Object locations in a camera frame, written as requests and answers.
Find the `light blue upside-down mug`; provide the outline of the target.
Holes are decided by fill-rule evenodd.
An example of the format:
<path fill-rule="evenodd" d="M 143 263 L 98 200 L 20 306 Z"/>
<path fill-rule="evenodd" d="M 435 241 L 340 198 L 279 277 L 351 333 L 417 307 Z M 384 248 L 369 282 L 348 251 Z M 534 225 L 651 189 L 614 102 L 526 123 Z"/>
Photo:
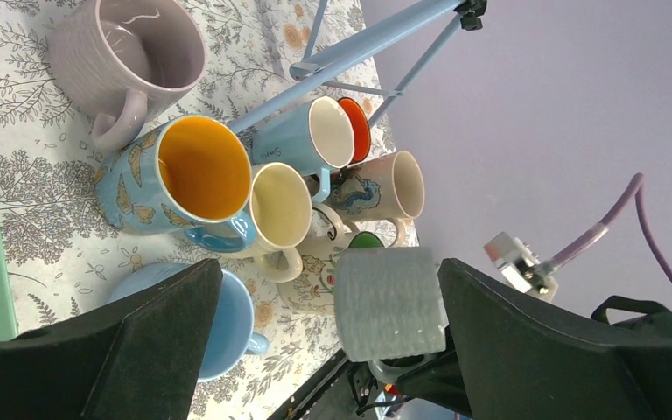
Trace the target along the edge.
<path fill-rule="evenodd" d="M 150 288 L 190 265 L 161 262 L 126 276 L 109 295 L 113 303 Z M 244 283 L 224 269 L 220 297 L 199 371 L 199 382 L 210 382 L 230 371 L 245 355 L 265 354 L 269 340 L 254 331 L 255 310 Z"/>

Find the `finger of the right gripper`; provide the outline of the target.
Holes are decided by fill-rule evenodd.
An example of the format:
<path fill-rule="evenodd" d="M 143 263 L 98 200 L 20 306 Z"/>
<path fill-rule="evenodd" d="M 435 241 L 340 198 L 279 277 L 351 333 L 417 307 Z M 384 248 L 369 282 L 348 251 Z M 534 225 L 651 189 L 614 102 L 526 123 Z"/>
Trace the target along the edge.
<path fill-rule="evenodd" d="M 396 387 L 403 395 L 426 400 L 465 417 L 473 416 L 454 349 L 439 353 L 437 358 L 400 376 Z"/>

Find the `blue mug yellow inside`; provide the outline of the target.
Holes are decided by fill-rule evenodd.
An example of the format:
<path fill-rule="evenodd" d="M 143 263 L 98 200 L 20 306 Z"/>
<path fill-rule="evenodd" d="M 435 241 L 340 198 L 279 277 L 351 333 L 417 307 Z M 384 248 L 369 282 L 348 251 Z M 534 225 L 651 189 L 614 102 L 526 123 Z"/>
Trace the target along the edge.
<path fill-rule="evenodd" d="M 252 165 L 238 136 L 204 115 L 182 115 L 113 153 L 95 176 L 99 212 L 133 235 L 182 231 L 212 252 L 257 237 L 244 209 Z"/>

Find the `cream upside-down mug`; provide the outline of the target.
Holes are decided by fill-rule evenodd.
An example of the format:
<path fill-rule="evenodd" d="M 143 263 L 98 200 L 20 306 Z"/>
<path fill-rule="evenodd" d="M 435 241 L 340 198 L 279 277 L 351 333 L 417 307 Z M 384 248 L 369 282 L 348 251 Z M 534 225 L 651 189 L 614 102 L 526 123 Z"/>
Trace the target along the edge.
<path fill-rule="evenodd" d="M 252 192 L 244 211 L 257 237 L 245 249 L 225 257 L 253 258 L 273 283 L 298 277 L 303 263 L 296 246 L 306 237 L 312 221 L 312 200 L 305 181 L 291 166 L 273 162 L 252 168 Z"/>

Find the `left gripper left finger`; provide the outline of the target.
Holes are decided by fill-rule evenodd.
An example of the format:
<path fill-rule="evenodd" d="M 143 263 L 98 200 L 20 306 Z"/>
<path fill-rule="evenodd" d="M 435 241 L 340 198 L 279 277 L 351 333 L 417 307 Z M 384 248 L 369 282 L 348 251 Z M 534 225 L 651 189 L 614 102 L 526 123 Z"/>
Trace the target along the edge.
<path fill-rule="evenodd" d="M 0 419 L 184 419 L 221 293 L 213 259 L 0 341 Z"/>

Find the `orange mug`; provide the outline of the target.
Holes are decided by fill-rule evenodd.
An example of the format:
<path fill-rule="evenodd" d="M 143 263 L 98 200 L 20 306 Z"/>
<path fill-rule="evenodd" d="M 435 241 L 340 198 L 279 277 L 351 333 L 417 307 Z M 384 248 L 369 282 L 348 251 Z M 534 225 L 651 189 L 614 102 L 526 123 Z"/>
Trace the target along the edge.
<path fill-rule="evenodd" d="M 371 129 L 368 118 L 361 105 L 353 98 L 341 97 L 337 100 L 353 129 L 354 152 L 350 164 L 358 164 L 365 160 L 372 145 Z"/>

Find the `tall beige cup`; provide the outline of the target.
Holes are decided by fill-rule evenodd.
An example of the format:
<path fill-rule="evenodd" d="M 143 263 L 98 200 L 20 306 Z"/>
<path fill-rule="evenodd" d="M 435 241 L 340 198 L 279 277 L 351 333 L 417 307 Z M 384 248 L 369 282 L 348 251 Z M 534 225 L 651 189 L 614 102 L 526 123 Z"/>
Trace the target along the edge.
<path fill-rule="evenodd" d="M 351 226 L 391 222 L 396 238 L 390 246 L 402 246 L 407 224 L 424 210 L 424 177 L 414 156 L 398 150 L 343 169 L 325 203 Z"/>

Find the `mauve pink mug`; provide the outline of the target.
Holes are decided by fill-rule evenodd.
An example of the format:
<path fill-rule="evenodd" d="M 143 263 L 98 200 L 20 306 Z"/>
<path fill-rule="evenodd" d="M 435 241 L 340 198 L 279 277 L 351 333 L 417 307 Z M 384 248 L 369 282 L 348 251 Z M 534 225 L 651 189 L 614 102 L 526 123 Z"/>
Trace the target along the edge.
<path fill-rule="evenodd" d="M 92 143 L 117 151 L 201 80 L 207 49 L 177 1 L 86 1 L 48 36 L 56 85 L 92 117 Z"/>

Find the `grey metal cup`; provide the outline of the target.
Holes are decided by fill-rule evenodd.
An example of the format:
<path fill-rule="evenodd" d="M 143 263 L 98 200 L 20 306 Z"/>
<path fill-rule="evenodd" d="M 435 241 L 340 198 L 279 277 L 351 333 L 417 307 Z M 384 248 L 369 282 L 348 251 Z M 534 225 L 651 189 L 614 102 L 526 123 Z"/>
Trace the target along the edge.
<path fill-rule="evenodd" d="M 429 247 L 348 249 L 336 266 L 333 295 L 342 350 L 380 382 L 397 382 L 447 347 Z"/>

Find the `small beige cup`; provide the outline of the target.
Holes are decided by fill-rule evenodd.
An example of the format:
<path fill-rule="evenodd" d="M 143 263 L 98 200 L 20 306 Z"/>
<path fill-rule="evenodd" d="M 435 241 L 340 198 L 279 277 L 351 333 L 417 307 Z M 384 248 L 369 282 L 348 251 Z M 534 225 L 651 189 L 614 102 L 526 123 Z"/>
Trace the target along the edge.
<path fill-rule="evenodd" d="M 296 246 L 303 271 L 294 280 L 277 286 L 279 297 L 291 311 L 306 314 L 334 314 L 337 263 L 347 249 L 382 248 L 374 233 L 344 222 L 323 203 L 312 205 L 316 216 L 328 226 L 326 234 L 306 237 Z"/>

